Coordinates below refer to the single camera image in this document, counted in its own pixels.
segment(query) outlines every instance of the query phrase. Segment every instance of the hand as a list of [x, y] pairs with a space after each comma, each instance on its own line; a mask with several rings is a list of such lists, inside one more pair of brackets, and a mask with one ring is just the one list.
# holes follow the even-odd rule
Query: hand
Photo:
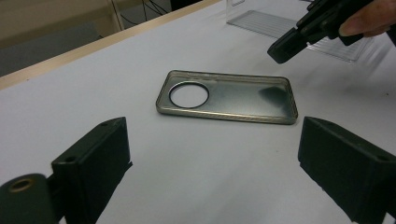
[[396, 23], [396, 0], [374, 0], [349, 17], [339, 29], [341, 36], [381, 35]]

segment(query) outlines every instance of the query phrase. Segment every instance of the cable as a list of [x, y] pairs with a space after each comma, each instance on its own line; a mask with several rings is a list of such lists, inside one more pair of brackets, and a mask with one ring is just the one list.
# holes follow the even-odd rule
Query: cable
[[147, 5], [146, 3], [145, 3], [145, 6], [148, 7], [149, 9], [151, 9], [153, 12], [157, 13], [158, 15], [160, 15], [160, 16], [163, 15], [160, 11], [155, 10], [154, 8], [152, 8], [152, 7], [150, 7], [149, 5]]
[[145, 11], [145, 18], [146, 18], [146, 21], [147, 21], [148, 20], [148, 14], [146, 13], [146, 4], [145, 4], [144, 0], [142, 0], [142, 7], [143, 7], [143, 10]]
[[152, 4], [152, 5], [154, 5], [154, 6], [157, 6], [157, 7], [159, 7], [160, 9], [162, 9], [163, 10], [163, 12], [166, 14], [166, 13], [168, 13], [168, 11], [166, 11], [165, 9], [163, 9], [163, 7], [161, 7], [161, 6], [159, 6], [157, 3], [155, 3], [153, 0], [149, 0], [150, 1], [150, 3]]
[[128, 20], [126, 17], [124, 17], [122, 14], [120, 14], [122, 16], [123, 19], [125, 19], [126, 21], [128, 21], [129, 23], [133, 24], [133, 25], [138, 25], [138, 23], [136, 22], [132, 22], [130, 20]]
[[151, 0], [150, 0], [150, 3], [155, 7], [155, 9], [157, 10], [157, 12], [159, 12], [161, 15], [163, 15], [163, 14], [161, 13], [161, 11], [152, 3]]

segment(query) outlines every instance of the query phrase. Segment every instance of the floor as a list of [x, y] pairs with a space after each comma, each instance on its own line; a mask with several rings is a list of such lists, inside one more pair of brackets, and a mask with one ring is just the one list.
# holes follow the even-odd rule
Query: floor
[[[171, 11], [170, 0], [156, 0], [157, 6], [147, 3], [123, 10], [125, 28], [152, 20]], [[101, 38], [92, 22], [63, 30], [58, 33], [39, 37], [28, 42], [0, 49], [0, 77], [40, 63], [69, 50], [79, 48]]]

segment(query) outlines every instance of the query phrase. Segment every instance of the circular hole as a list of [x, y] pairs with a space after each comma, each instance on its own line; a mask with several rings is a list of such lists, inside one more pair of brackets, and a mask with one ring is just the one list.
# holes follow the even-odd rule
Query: circular hole
[[182, 108], [195, 108], [203, 105], [209, 97], [207, 88], [195, 82], [176, 85], [170, 92], [171, 102]]
[[11, 185], [9, 191], [13, 193], [20, 192], [29, 189], [32, 185], [33, 185], [32, 179], [20, 179]]
[[66, 158], [66, 162], [73, 162], [73, 161], [75, 161], [76, 160], [76, 157], [68, 157], [68, 158]]

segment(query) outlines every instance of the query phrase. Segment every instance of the white surface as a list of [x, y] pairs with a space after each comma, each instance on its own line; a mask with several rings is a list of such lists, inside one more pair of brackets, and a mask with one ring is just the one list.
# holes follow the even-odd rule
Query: white surface
[[[299, 167], [302, 121], [327, 119], [396, 154], [395, 48], [380, 36], [358, 63], [305, 50], [279, 65], [266, 54], [273, 39], [225, 17], [221, 2], [0, 91], [0, 184], [50, 175], [83, 134], [124, 116], [134, 166], [98, 223], [350, 223]], [[300, 117], [161, 115], [155, 101], [174, 69], [287, 77]]]

